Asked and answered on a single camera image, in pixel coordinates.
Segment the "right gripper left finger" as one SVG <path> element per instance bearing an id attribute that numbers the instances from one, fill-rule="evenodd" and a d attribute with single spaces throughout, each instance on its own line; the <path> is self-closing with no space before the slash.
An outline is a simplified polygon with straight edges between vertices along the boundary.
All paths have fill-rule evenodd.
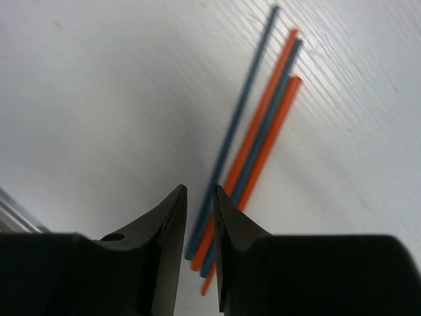
<path id="1" fill-rule="evenodd" d="M 1 232 L 2 315 L 172 315 L 187 189 L 100 240 Z"/>

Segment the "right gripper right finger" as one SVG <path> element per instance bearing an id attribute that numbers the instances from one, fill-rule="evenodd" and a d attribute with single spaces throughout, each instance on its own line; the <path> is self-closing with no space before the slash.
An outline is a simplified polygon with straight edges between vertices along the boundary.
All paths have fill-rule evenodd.
<path id="1" fill-rule="evenodd" d="M 225 315 L 419 315 L 420 272 L 395 237 L 273 235 L 213 193 Z"/>

